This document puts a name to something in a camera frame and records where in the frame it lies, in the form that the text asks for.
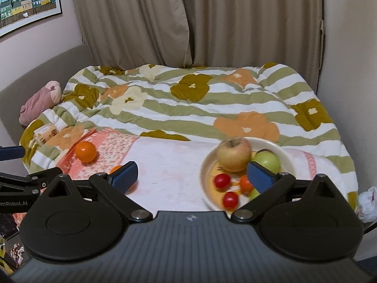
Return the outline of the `red cherry tomato front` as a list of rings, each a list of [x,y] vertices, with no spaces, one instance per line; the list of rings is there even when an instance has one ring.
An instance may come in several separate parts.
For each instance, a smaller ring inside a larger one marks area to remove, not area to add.
[[[226,192],[222,198],[222,205],[226,210],[234,210],[238,203],[239,198],[235,192]]]

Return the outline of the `brown kiwi fruit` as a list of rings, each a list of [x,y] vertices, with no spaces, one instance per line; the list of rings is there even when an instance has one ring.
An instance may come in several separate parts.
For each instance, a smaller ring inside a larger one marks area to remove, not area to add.
[[[273,151],[269,150],[269,149],[262,149],[262,150],[259,150],[257,153],[261,153],[261,152],[271,152],[273,153]]]

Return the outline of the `large orange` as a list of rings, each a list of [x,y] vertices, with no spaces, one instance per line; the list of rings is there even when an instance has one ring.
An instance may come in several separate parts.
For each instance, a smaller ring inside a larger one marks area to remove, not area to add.
[[[122,166],[115,166],[111,169],[110,173],[109,174],[112,174],[113,172],[117,171],[118,169],[120,169]]]
[[[96,146],[89,141],[81,141],[75,147],[75,156],[84,164],[93,162],[97,157]]]

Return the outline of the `small mandarin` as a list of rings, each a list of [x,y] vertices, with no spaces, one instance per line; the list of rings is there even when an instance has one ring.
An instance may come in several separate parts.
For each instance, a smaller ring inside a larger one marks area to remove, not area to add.
[[[240,190],[242,194],[246,196],[248,196],[254,190],[254,186],[249,181],[247,175],[243,175],[240,177],[239,185],[240,185]]]

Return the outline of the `tissue pack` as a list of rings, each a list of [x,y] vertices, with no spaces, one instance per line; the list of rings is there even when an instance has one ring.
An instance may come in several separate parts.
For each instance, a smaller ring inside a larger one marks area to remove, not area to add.
[[[58,134],[58,129],[53,124],[45,124],[38,129],[34,130],[34,140],[39,146],[43,146],[52,137]]]

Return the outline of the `green apple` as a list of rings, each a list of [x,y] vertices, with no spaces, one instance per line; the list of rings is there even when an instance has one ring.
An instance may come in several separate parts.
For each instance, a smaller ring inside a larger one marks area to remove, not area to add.
[[[281,169],[280,158],[271,152],[261,152],[254,155],[253,161],[263,166],[270,172],[277,174]]]
[[[249,200],[251,201],[259,195],[260,195],[260,193],[254,188],[249,194]]]

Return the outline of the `white plastic bag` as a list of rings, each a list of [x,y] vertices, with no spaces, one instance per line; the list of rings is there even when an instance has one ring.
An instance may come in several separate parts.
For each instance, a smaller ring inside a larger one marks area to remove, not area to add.
[[[358,196],[358,212],[357,216],[363,223],[374,222],[377,217],[376,205],[377,190],[371,187],[367,191],[362,192]]]

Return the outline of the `green apple back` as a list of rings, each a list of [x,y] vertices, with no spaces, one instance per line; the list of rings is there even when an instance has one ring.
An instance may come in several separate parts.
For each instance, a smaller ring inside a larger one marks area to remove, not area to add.
[[[281,169],[280,158],[271,152],[261,152],[254,155],[253,161],[263,166],[270,172],[277,174]]]

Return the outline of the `red cherry tomato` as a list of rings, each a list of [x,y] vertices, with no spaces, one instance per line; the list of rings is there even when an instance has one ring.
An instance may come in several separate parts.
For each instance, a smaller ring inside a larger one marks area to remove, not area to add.
[[[214,177],[213,184],[218,191],[225,191],[231,186],[231,177],[225,173],[218,174]]]
[[[222,198],[222,205],[226,210],[234,210],[238,203],[239,198],[235,192],[226,192]]]

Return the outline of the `framed wall picture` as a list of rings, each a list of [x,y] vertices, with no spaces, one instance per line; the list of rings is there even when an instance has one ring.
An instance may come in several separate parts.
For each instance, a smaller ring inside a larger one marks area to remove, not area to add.
[[[60,14],[61,0],[1,0],[1,37]]]

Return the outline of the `grey headboard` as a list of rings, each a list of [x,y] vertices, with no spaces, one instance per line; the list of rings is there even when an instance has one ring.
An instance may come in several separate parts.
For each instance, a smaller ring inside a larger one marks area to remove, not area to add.
[[[42,63],[1,90],[1,146],[18,143],[24,131],[19,111],[32,95],[50,80],[64,87],[74,74],[92,64],[90,51],[82,44]]]

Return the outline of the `pink floral towel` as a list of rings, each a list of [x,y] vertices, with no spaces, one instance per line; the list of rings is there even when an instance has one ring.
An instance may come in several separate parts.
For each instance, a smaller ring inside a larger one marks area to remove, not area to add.
[[[81,141],[96,146],[97,157],[82,163],[75,156]],[[200,184],[201,166],[217,143],[135,136],[111,129],[67,128],[37,147],[28,171],[39,172],[58,166],[72,179],[87,179],[96,172],[109,173],[115,166],[134,161],[139,176],[127,196],[156,213],[170,211],[208,211]]]

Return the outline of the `green apple front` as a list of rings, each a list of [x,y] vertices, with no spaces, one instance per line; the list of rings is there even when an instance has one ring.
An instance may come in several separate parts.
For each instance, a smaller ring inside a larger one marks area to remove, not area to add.
[[[249,200],[251,201],[259,195],[260,195],[260,193],[254,188],[249,194]]]

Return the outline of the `cream plate with bear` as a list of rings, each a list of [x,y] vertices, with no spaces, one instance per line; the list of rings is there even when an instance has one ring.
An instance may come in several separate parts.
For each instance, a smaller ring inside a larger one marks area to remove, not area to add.
[[[289,172],[291,175],[296,175],[296,168],[291,157],[288,155],[287,151],[283,150],[280,146],[273,142],[265,139],[260,139],[256,137],[247,137],[247,140],[251,144],[252,156],[254,156],[259,150],[269,149],[273,151],[281,161],[282,172]],[[229,213],[222,205],[222,198],[226,192],[235,192],[238,195],[239,203],[238,206],[243,206],[249,202],[249,196],[242,194],[240,190],[240,177],[247,174],[246,170],[240,172],[228,172],[221,168],[217,161],[217,148],[218,145],[212,149],[206,158],[204,159],[201,172],[200,172],[200,184],[203,191],[203,198],[210,210],[214,211],[225,211]],[[213,179],[216,175],[225,173],[231,177],[231,186],[225,191],[218,191],[214,184]]]

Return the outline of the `large yellow-red apple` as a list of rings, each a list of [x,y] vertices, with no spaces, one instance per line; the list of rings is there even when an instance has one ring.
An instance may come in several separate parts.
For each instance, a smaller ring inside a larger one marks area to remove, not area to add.
[[[246,169],[251,159],[251,144],[242,137],[232,137],[222,141],[217,148],[217,161],[221,168],[229,172]]]

